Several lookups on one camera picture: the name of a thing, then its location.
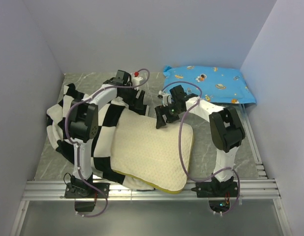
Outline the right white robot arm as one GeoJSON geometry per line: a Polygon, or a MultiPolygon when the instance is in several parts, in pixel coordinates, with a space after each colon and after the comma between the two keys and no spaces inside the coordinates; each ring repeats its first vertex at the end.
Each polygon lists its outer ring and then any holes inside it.
{"type": "Polygon", "coordinates": [[[212,142],[216,147],[215,168],[209,177],[210,188],[214,195],[223,196],[236,175],[233,169],[235,156],[245,138],[236,109],[215,105],[194,93],[187,94],[181,85],[174,86],[169,93],[160,90],[158,97],[162,99],[162,105],[155,108],[157,129],[177,120],[184,121],[188,113],[210,124],[212,142]]]}

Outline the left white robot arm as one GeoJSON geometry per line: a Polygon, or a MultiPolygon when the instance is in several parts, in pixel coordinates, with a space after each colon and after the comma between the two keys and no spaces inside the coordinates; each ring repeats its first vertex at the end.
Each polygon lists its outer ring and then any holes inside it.
{"type": "Polygon", "coordinates": [[[143,68],[131,74],[119,70],[116,76],[105,81],[93,94],[82,100],[73,100],[67,112],[64,129],[74,148],[74,171],[71,185],[83,198],[93,194],[91,144],[97,134],[98,111],[113,99],[120,97],[132,104],[137,89],[150,78],[149,70],[143,68]]]}

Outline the cream yellow pillow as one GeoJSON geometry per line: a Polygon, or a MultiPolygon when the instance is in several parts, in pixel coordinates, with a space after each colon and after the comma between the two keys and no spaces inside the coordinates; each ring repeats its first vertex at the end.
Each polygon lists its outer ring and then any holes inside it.
{"type": "Polygon", "coordinates": [[[193,129],[179,122],[161,129],[155,126],[155,118],[123,110],[114,133],[111,168],[163,192],[179,194],[187,182],[184,169],[189,168],[193,129]]]}

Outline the black white checkered pillowcase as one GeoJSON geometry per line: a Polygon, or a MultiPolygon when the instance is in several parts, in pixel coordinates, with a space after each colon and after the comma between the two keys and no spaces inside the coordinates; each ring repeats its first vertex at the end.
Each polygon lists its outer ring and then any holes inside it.
{"type": "Polygon", "coordinates": [[[106,84],[87,95],[74,84],[64,86],[62,100],[47,110],[47,134],[53,149],[74,165],[72,181],[84,184],[97,175],[134,190],[154,189],[111,167],[113,139],[121,119],[146,116],[147,105],[135,110],[129,104],[136,93],[132,87],[106,84]]]}

